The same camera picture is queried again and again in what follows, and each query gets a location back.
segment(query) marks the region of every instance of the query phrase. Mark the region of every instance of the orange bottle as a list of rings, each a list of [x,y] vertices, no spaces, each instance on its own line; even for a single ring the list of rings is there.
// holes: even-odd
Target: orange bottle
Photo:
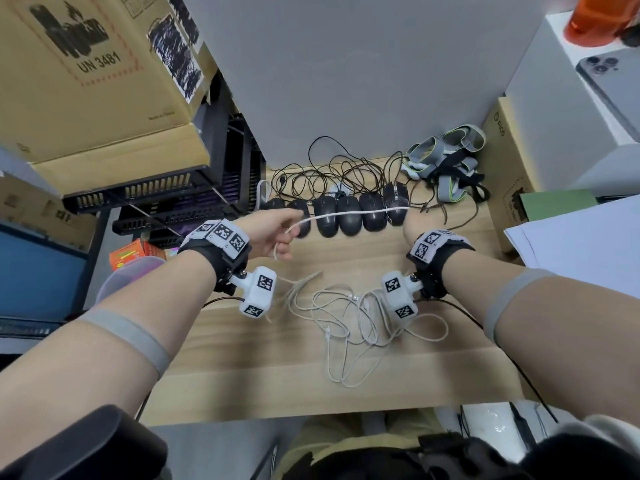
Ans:
[[[564,28],[564,38],[583,47],[613,42],[636,16],[640,0],[580,0]]]

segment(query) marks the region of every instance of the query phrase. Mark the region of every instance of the white cord held in hand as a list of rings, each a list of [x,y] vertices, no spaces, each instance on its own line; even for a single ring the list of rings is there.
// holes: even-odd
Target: white cord held in hand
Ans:
[[[346,216],[348,214],[377,214],[379,212],[391,212],[392,210],[409,210],[411,209],[411,207],[390,207],[389,209],[379,209],[379,210],[348,210],[347,212],[333,212],[332,214],[323,214],[321,216],[311,216],[311,217],[307,217],[306,219],[302,219],[299,222],[296,222],[295,224],[293,224],[291,227],[289,227],[285,233],[290,233],[291,229],[293,229],[293,227],[295,226],[299,226],[300,224],[304,224],[305,222],[311,222],[311,221],[315,221],[318,219],[322,219],[324,217],[334,217],[334,216]],[[277,261],[278,260],[278,256],[277,256],[277,249],[278,249],[278,245],[276,244],[273,247],[273,258]]]
[[[362,384],[375,370],[378,364],[382,361],[384,355],[387,353],[388,346],[391,344],[393,339],[400,336],[402,332],[407,332],[410,335],[417,337],[418,339],[425,340],[427,342],[441,342],[447,338],[449,335],[449,325],[448,323],[439,315],[432,313],[423,313],[420,314],[413,319],[409,319],[407,323],[402,326],[394,327],[392,324],[392,320],[387,313],[387,309],[384,306],[384,299],[380,297],[379,293],[382,290],[373,289],[367,291],[362,296],[356,296],[352,288],[343,283],[338,283],[334,285],[327,286],[327,288],[316,291],[311,297],[311,305],[310,306],[300,306],[298,303],[298,294],[306,286],[308,282],[313,280],[316,276],[318,276],[321,272],[318,271],[310,276],[301,279],[300,281],[294,282],[284,278],[280,278],[282,281],[291,283],[291,289],[285,295],[284,304],[288,307],[289,311],[297,317],[300,317],[304,320],[311,320],[318,325],[320,330],[324,332],[324,338],[327,343],[327,351],[326,351],[326,368],[327,374],[329,375],[329,379],[333,382],[340,383],[345,387],[353,388]],[[325,303],[318,303],[317,300],[322,295],[328,294],[332,295],[332,299]],[[327,307],[332,303],[337,301],[346,301],[347,304],[344,307],[344,310],[341,314],[334,314],[329,311]],[[371,302],[374,302],[377,305],[378,313],[380,317],[378,320],[375,319],[374,310],[371,309]],[[358,331],[361,338],[356,339],[355,334],[351,332],[347,323],[345,323],[345,315],[350,306],[354,306],[356,308],[356,323],[358,325]],[[310,312],[311,316],[301,315],[299,312]],[[315,315],[315,312],[322,312],[328,317],[318,317]],[[409,325],[413,323],[415,320],[421,317],[435,317],[440,320],[444,324],[444,333],[441,337],[436,339],[431,339],[428,337],[424,337],[409,329]],[[380,331],[378,330],[380,327],[380,321],[384,325],[384,329],[387,332],[388,338],[382,338]],[[344,339],[345,347],[344,347],[344,355],[342,357],[342,369],[340,372],[339,378],[334,378],[331,371],[331,339]],[[359,346],[366,344],[365,348],[359,352],[356,357],[353,359],[350,366],[347,367],[347,353],[349,349],[349,345]],[[372,347],[380,347],[384,349],[384,352],[380,355],[379,359],[373,364],[373,367],[364,374],[364,377],[356,383],[347,384],[347,379],[349,375],[352,373],[356,362],[358,359],[370,348]]]

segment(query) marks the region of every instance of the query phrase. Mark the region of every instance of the green folder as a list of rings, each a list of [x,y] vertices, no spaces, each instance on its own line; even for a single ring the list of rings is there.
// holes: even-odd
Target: green folder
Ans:
[[[590,190],[560,190],[521,194],[522,206],[530,221],[568,214],[597,205]]]

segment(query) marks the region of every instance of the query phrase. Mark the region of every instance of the forearm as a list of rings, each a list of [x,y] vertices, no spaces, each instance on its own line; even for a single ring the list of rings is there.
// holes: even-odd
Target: forearm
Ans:
[[[433,224],[414,217],[405,229],[407,240],[437,227]],[[460,250],[445,263],[442,279],[446,290],[484,324],[499,293],[524,270]],[[500,315],[495,338],[553,404],[578,417],[603,413],[640,424],[638,316],[636,298],[552,276],[516,293]]]
[[[172,358],[215,286],[203,256],[185,251],[98,307],[149,332]],[[0,374],[0,467],[103,404],[135,414],[157,371],[91,323],[61,327]]]

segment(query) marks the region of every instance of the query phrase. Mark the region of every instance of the large brown cardboard box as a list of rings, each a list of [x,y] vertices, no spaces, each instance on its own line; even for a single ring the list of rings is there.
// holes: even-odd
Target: large brown cardboard box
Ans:
[[[59,198],[2,172],[0,219],[81,251],[89,250],[97,224],[96,217],[70,214]]]
[[[189,123],[217,66],[182,0],[0,0],[0,143],[30,163]]]
[[[68,196],[210,161],[198,129],[189,123],[31,167],[60,195]]]
[[[520,194],[537,192],[540,185],[522,149],[520,131],[507,97],[498,99],[484,121],[486,145],[478,157],[478,172],[491,192],[489,212],[505,253],[514,251],[503,231],[527,221]]]

